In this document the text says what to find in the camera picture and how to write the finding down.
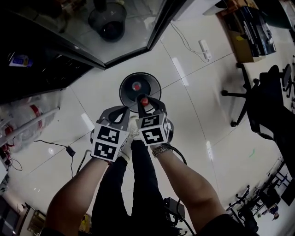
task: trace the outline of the metal watch band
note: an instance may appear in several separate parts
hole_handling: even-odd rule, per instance
[[[166,151],[169,151],[170,148],[167,147],[167,146],[164,146],[164,145],[161,145],[159,147],[156,147],[154,150],[153,150],[153,156],[155,158],[157,158],[157,156],[163,152],[166,152]]]

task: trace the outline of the white sneaker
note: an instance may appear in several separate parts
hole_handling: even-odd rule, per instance
[[[131,116],[129,119],[129,132],[130,136],[133,140],[141,140],[140,135],[139,135],[139,130],[136,124],[136,120],[138,117],[136,116]]]

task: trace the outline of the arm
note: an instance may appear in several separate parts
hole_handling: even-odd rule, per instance
[[[180,200],[188,209],[197,233],[211,220],[225,214],[211,184],[185,165],[172,151],[158,155],[168,179]]]
[[[65,236],[78,235],[81,219],[90,206],[106,167],[105,161],[92,158],[63,186],[49,205],[45,227]]]
[[[277,206],[276,204],[273,204],[270,208],[266,209],[266,210],[262,213],[262,215],[265,215],[266,213],[269,212],[269,210],[271,210],[272,208],[274,208],[274,207],[276,207],[276,206]]]

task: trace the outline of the power strip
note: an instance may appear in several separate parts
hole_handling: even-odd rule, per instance
[[[208,47],[208,44],[207,44],[206,40],[204,40],[204,39],[199,40],[199,44],[201,46],[202,52],[204,52],[205,59],[210,61],[212,59],[212,55],[211,55],[211,52],[209,50],[209,47]]]

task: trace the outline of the office chair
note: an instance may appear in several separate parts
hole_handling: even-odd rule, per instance
[[[295,96],[295,77],[293,78],[293,81],[292,81],[290,76],[288,83],[285,85],[283,84],[283,91],[286,93],[289,91],[289,94],[287,94],[287,98],[289,98],[291,95],[292,86],[294,86],[294,96]]]
[[[283,72],[274,65],[267,73],[261,73],[260,79],[254,79],[251,87],[246,69],[243,64],[237,63],[244,75],[245,94],[228,93],[223,90],[222,96],[243,97],[246,99],[237,122],[239,125],[244,115],[248,114],[251,130],[261,137],[273,140],[281,151],[290,175],[295,178],[295,115],[283,105],[281,82],[285,85],[291,75],[291,67],[287,65]]]

